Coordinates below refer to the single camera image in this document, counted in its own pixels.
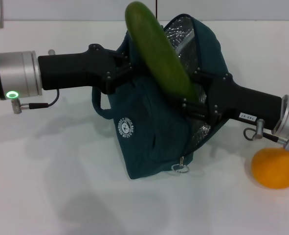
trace orange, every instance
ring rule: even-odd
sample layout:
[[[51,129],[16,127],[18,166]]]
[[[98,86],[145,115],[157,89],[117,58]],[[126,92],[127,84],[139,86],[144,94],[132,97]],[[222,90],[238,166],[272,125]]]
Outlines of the orange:
[[[289,151],[283,148],[264,148],[251,162],[253,177],[267,188],[289,187]]]

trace white printed logo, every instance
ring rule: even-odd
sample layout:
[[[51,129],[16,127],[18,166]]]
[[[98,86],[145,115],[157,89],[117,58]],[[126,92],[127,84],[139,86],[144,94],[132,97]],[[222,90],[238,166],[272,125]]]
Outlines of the white printed logo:
[[[118,123],[118,131],[124,138],[129,138],[133,135],[133,122],[127,118],[122,118]]]

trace green led ring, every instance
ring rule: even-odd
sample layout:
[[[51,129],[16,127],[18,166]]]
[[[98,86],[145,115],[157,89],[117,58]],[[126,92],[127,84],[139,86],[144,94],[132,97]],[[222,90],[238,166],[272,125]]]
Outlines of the green led ring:
[[[6,94],[6,97],[9,99],[15,99],[19,96],[18,92],[10,91]]]

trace cucumber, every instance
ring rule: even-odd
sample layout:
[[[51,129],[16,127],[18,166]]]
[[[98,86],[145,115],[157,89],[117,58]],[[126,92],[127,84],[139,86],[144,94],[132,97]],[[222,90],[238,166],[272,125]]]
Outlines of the cucumber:
[[[132,2],[126,8],[125,20],[136,49],[162,90],[198,101],[193,83],[149,8],[141,2]]]

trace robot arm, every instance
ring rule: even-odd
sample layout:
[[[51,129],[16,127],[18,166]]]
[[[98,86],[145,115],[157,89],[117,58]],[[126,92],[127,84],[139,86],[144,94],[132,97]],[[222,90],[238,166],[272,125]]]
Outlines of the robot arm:
[[[90,45],[84,53],[55,55],[51,51],[38,58],[34,51],[0,53],[0,100],[12,100],[14,112],[20,113],[25,105],[20,104],[19,98],[42,95],[42,89],[97,86],[103,93],[112,94],[116,87],[130,81],[135,72],[127,57],[98,44]],[[200,105],[180,99],[188,116],[210,125],[229,118],[255,125],[255,139],[266,137],[289,150],[289,95],[280,98],[240,87],[229,73],[217,75],[197,70],[192,80],[204,87],[207,102]],[[50,105],[29,104],[29,108]],[[264,133],[264,128],[275,136]]]

